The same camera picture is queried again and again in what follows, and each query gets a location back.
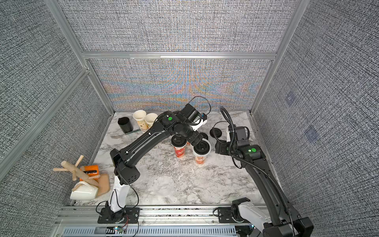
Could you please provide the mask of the red paper cup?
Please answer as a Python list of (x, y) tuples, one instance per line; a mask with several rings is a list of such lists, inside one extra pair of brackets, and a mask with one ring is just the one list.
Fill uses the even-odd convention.
[(174, 147), (176, 157), (179, 159), (184, 158), (185, 157), (185, 149), (186, 149), (186, 145), (184, 145), (182, 147)]

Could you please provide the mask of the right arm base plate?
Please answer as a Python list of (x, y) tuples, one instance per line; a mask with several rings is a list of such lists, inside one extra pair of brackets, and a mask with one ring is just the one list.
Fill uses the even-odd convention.
[(219, 223), (249, 223), (245, 219), (234, 217), (231, 207), (217, 207), (213, 214), (218, 218)]

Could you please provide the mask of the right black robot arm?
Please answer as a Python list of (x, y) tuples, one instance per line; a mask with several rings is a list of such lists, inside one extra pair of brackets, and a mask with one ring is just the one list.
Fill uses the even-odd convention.
[(314, 229), (312, 221), (303, 217), (290, 203), (274, 177), (263, 150), (259, 145), (251, 145), (249, 137), (248, 128), (229, 125), (227, 140), (216, 143), (216, 153), (230, 155), (241, 163), (259, 189), (268, 214), (248, 198), (240, 198), (232, 202), (232, 219), (235, 222), (248, 221), (264, 237), (311, 236)]

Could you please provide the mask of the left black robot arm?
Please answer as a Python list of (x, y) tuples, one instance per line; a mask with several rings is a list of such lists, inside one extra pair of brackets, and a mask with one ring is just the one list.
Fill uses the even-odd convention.
[(136, 165), (146, 153), (173, 135), (184, 138), (185, 143), (190, 142), (196, 146), (203, 138), (197, 130), (206, 123), (207, 114), (200, 113), (188, 103), (180, 111), (166, 111), (160, 114), (151, 128), (125, 148), (113, 149), (110, 156), (114, 164), (114, 190), (104, 209), (110, 215), (108, 219), (114, 220), (114, 215), (123, 209), (120, 205), (121, 195), (127, 194), (127, 191), (123, 191), (122, 188), (131, 187), (140, 177)]

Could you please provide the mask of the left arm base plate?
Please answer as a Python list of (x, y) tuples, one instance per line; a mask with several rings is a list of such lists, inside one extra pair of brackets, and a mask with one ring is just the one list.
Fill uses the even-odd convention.
[(140, 208), (124, 208), (117, 212), (111, 211), (109, 207), (104, 207), (100, 211), (98, 224), (136, 224), (140, 216)]

